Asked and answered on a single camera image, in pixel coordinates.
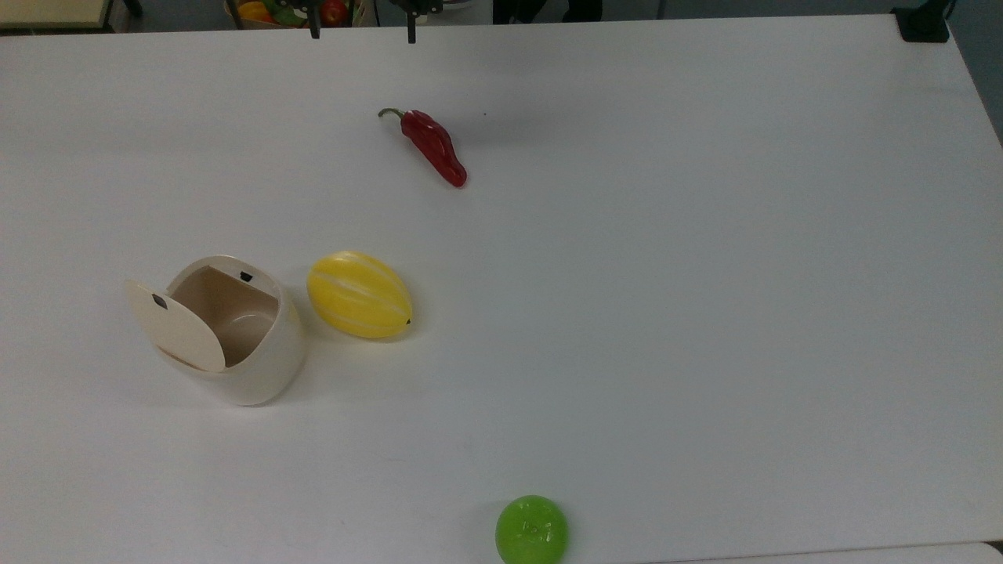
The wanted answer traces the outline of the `black Panda gripper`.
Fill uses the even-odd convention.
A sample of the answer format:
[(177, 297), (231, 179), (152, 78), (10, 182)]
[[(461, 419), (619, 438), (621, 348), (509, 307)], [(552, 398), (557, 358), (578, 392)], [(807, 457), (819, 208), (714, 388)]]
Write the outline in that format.
[[(309, 26), (312, 39), (319, 39), (321, 35), (321, 16), (319, 7), (323, 1), (275, 1), (280, 7), (289, 7), (302, 12), (309, 11)], [(437, 14), (442, 11), (442, 1), (390, 1), (406, 14), (406, 33), (409, 44), (416, 43), (417, 16), (427, 14)]]

